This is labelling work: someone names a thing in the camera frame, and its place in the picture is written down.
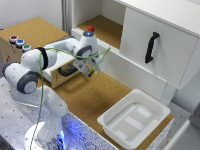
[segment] cabinet door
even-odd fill
[[[151,56],[145,63],[148,43],[155,39]],[[179,86],[198,38],[130,8],[126,9],[120,54],[156,75]]]

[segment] brown box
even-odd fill
[[[41,19],[40,17],[32,18],[25,22],[19,23],[12,27],[6,28],[0,31],[0,51],[2,55],[2,60],[4,64],[8,61],[21,62],[22,50],[16,48],[15,45],[9,43],[9,38],[12,35],[17,35],[19,39],[25,40],[26,44],[32,46],[32,48],[43,47],[44,45],[60,40],[68,34],[59,28],[53,26],[47,21]],[[66,69],[68,64],[73,64],[73,60],[63,63],[62,66],[58,66],[51,70],[51,75],[48,76],[48,80],[51,82],[52,88],[60,85],[66,80],[70,79],[79,72],[63,77],[58,73],[58,68],[62,67]]]

